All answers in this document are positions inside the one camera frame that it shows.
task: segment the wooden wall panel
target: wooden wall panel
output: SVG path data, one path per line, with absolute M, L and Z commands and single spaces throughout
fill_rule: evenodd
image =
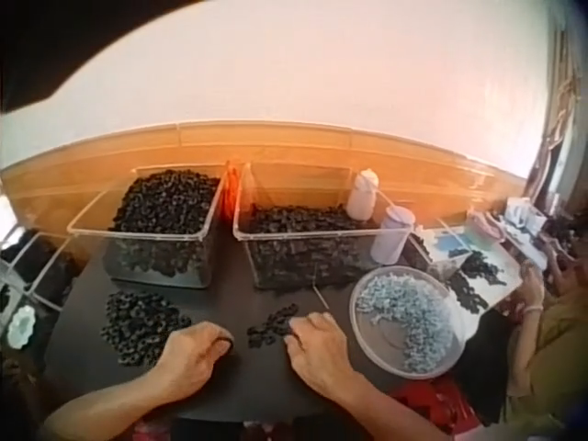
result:
M 271 122 L 167 125 L 80 141 L 10 166 L 0 177 L 22 220 L 64 232 L 98 191 L 130 169 L 159 164 L 287 162 L 370 167 L 394 201 L 423 221 L 496 207 L 525 180 L 419 142 L 329 126 Z
M 318 124 L 202 122 L 180 124 L 181 145 L 349 148 L 351 130 Z

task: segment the clear plastic tray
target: clear plastic tray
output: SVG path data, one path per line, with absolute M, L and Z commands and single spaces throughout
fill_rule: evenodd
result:
M 31 287 L 53 261 L 66 236 L 47 234 L 24 227 L 14 229 L 3 242 L 3 250 L 15 247 L 7 260 L 0 260 L 0 289 L 6 293 L 6 304 L 0 314 L 0 329 L 5 329 L 21 297 L 31 296 Z
M 68 238 L 45 265 L 26 294 L 48 308 L 61 311 L 82 267 L 76 257 L 84 256 L 84 250 L 74 237 Z
M 427 373 L 409 372 L 404 367 L 404 333 L 402 328 L 393 322 L 379 322 L 374 325 L 371 319 L 375 312 L 370 314 L 356 311 L 357 297 L 366 284 L 377 276 L 393 274 L 395 276 L 410 276 L 424 280 L 435 288 L 439 296 L 443 298 L 443 304 L 449 311 L 449 317 L 453 330 L 453 341 L 448 348 L 445 357 L 435 369 Z M 366 274 L 359 280 L 351 293 L 349 301 L 349 317 L 356 335 L 357 342 L 366 354 L 380 368 L 399 375 L 406 379 L 433 379 L 450 370 L 459 360 L 466 345 L 466 333 L 463 317 L 457 301 L 449 295 L 449 291 L 441 283 L 426 273 L 409 268 L 408 266 L 387 266 L 378 268 Z
M 112 225 L 120 202 L 135 179 L 170 169 L 191 170 L 219 178 L 219 186 L 201 230 L 195 234 L 110 232 L 108 228 Z M 113 278 L 155 285 L 205 288 L 212 278 L 213 250 L 225 176 L 224 164 L 170 164 L 135 168 L 127 177 L 96 196 L 70 222 L 67 231 L 79 237 L 89 253 L 104 244 L 104 267 Z
M 251 233 L 254 205 L 336 208 L 349 197 L 356 173 L 349 168 L 281 163 L 247 164 L 241 174 L 233 234 L 242 241 L 260 289 L 289 290 L 356 281 L 380 266 L 370 255 L 380 234 L 405 236 L 407 230 L 379 225 L 391 201 L 377 192 L 371 220 L 360 229 L 328 232 Z
M 458 271 L 471 255 L 471 248 L 444 220 L 435 219 L 409 235 L 402 257 L 409 266 L 446 281 Z M 453 250 L 463 254 L 450 256 Z

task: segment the black tabletop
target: black tabletop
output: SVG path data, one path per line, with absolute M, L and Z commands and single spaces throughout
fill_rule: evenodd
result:
M 246 330 L 261 324 L 271 312 L 291 303 L 299 315 L 324 311 L 311 290 L 275 294 L 254 289 L 253 276 L 243 245 L 228 232 L 220 235 L 218 263 L 207 289 L 169 288 L 111 280 L 98 253 L 78 278 L 53 331 L 46 353 L 46 376 L 73 395 L 133 379 L 144 367 L 121 367 L 115 351 L 100 338 L 106 321 L 107 296 L 118 288 L 155 291 L 166 296 L 194 322 L 211 321 L 235 337 L 234 347 L 215 367 L 203 390 L 169 410 L 177 416 L 209 421 L 287 421 L 322 411 L 327 403 L 309 390 L 291 370 L 285 346 L 250 349 Z M 403 379 L 374 365 L 359 347 L 349 321 L 346 288 L 322 289 L 331 314 L 345 330 L 353 366 L 376 387 L 389 392 Z

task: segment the red cloth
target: red cloth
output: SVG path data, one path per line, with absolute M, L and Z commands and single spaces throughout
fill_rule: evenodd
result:
M 471 407 L 448 376 L 410 381 L 391 394 L 448 435 L 458 435 L 480 425 Z

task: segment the person's hand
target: person's hand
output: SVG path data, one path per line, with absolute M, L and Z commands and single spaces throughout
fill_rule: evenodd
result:
M 311 389 L 336 401 L 337 391 L 358 376 L 349 363 L 345 334 L 328 312 L 293 318 L 290 327 L 294 335 L 284 340 L 292 368 Z
M 162 403 L 183 400 L 206 384 L 214 363 L 232 346 L 232 335 L 220 326 L 201 322 L 173 331 L 157 364 L 146 374 Z
M 545 286 L 541 270 L 533 262 L 527 260 L 521 265 L 521 278 L 523 284 L 519 292 L 525 306 L 542 306 L 545 298 Z
M 558 255 L 557 245 L 558 241 L 556 239 L 545 237 L 543 239 L 541 251 L 543 251 L 547 257 L 555 258 Z

